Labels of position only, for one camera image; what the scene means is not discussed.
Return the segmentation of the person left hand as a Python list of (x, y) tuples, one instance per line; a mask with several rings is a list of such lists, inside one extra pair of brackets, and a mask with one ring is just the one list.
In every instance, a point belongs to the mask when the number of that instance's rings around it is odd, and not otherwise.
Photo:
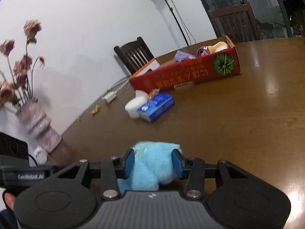
[(15, 203), (16, 197), (13, 194), (5, 191), (3, 193), (3, 200), (4, 200), (5, 205), (8, 208), (10, 208), (11, 210), (14, 210), (14, 203)]

